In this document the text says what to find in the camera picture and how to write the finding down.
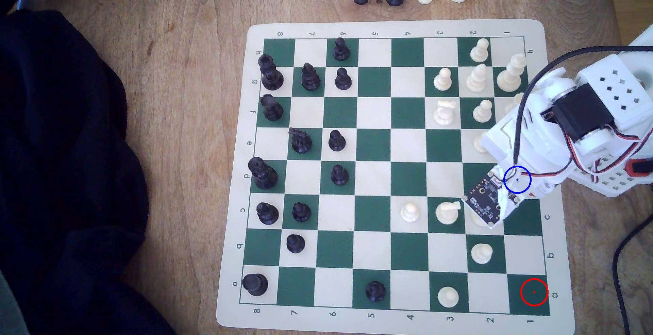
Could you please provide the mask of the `white plastic gripper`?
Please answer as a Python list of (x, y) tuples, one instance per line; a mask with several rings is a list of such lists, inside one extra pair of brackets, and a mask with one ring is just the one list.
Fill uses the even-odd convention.
[[(552, 99), (571, 91), (575, 83), (564, 77), (564, 69), (543, 76), (527, 98), (521, 119), (520, 151), (513, 162), (518, 107), (497, 122), (482, 138), (482, 146), (497, 160), (503, 172), (516, 175), (507, 180), (510, 190), (523, 192), (524, 197), (543, 198), (575, 170), (564, 132), (556, 122), (546, 121), (543, 112), (552, 106)], [(499, 218), (505, 219), (521, 202), (521, 196), (498, 194)]]

